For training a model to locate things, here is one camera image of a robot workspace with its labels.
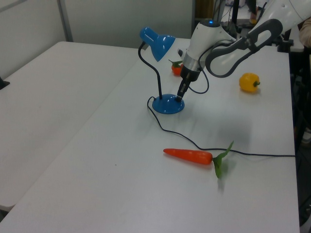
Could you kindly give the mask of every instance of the white wall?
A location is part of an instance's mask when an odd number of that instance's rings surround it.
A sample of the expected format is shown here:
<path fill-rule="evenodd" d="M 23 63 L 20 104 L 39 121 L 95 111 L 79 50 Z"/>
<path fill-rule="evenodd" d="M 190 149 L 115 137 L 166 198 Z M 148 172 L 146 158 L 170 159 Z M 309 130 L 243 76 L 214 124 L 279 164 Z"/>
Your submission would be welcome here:
<path fill-rule="evenodd" d="M 0 76 L 5 79 L 65 34 L 56 0 L 27 0 L 0 12 Z"/>
<path fill-rule="evenodd" d="M 74 42 L 138 48 L 139 31 L 191 37 L 193 0 L 64 0 Z"/>

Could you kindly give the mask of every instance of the desk lamp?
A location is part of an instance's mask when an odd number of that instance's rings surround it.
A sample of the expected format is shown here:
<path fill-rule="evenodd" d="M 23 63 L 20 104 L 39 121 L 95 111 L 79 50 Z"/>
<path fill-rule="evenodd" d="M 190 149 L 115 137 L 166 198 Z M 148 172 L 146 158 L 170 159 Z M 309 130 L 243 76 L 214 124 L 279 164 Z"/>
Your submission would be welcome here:
<path fill-rule="evenodd" d="M 184 101 L 177 102 L 175 100 L 176 95 L 173 95 L 173 94 L 162 95 L 161 80 L 160 80 L 159 72 L 152 65 L 147 63 L 140 54 L 141 48 L 145 44 L 148 44 L 151 48 L 154 58 L 158 62 L 163 58 L 163 56 L 170 49 L 170 47 L 175 41 L 175 37 L 170 36 L 170 35 L 158 35 L 149 27 L 143 28 L 140 31 L 139 35 L 140 35 L 140 38 L 143 40 L 143 43 L 141 44 L 138 50 L 139 58 L 143 61 L 143 63 L 145 63 L 150 68 L 152 68 L 157 74 L 159 96 L 152 103 L 153 109 L 163 114 L 174 114 L 174 113 L 180 112 L 185 107 Z"/>

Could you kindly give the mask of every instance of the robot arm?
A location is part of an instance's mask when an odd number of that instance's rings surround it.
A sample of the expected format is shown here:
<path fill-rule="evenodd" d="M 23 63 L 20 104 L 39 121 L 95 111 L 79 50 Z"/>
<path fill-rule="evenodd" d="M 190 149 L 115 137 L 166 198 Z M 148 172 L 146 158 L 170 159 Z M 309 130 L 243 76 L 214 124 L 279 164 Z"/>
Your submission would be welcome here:
<path fill-rule="evenodd" d="M 200 65 L 202 68 L 205 65 L 213 76 L 227 77 L 240 62 L 310 16 L 311 0 L 270 0 L 258 24 L 245 37 L 228 47 L 208 51 L 201 57 Z M 177 101 L 182 100 L 189 84 L 197 80 L 201 71 L 198 63 L 201 54 L 222 40 L 234 39 L 221 29 L 219 23 L 209 21 L 198 24 L 183 59 L 183 81 Z"/>

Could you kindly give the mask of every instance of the lamp base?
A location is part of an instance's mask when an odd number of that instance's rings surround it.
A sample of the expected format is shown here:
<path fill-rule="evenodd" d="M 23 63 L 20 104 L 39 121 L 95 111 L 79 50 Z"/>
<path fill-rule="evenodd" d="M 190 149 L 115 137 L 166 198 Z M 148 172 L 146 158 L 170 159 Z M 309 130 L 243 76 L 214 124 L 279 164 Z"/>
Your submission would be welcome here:
<path fill-rule="evenodd" d="M 153 101 L 152 107 L 158 113 L 162 113 L 162 114 L 179 113 L 181 110 L 184 109 L 185 103 L 183 100 L 181 100 L 181 102 L 177 102 L 175 99 L 176 99 L 176 95 L 164 94 L 162 95 L 161 100 L 159 97 L 157 97 L 155 101 Z"/>

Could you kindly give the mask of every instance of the orange carrot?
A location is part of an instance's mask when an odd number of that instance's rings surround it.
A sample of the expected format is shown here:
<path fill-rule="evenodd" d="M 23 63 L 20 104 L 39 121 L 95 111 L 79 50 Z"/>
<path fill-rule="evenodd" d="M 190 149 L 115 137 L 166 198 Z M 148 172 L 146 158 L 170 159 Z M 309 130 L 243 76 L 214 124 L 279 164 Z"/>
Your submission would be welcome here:
<path fill-rule="evenodd" d="M 210 164 L 213 155 L 201 150 L 183 150 L 183 149 L 164 149 L 165 153 L 180 159 L 188 160 L 198 164 Z"/>
<path fill-rule="evenodd" d="M 183 149 L 164 149 L 163 151 L 171 156 L 175 156 L 180 159 L 188 160 L 198 164 L 210 164 L 212 161 L 215 166 L 215 173 L 217 178 L 220 178 L 222 175 L 222 160 L 229 153 L 233 142 L 225 152 L 220 153 L 217 157 L 213 158 L 213 155 L 206 151 L 201 150 L 183 150 Z"/>

